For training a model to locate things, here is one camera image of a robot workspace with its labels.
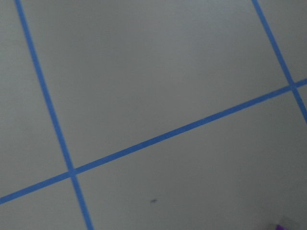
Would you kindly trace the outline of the purple block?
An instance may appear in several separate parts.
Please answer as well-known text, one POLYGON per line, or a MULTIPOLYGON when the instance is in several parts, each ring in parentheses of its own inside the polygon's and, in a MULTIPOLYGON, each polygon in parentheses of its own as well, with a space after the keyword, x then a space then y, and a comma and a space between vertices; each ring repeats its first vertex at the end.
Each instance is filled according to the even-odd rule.
POLYGON ((286 230, 286 228, 284 228, 283 226, 281 225, 277 225, 275 230, 286 230))

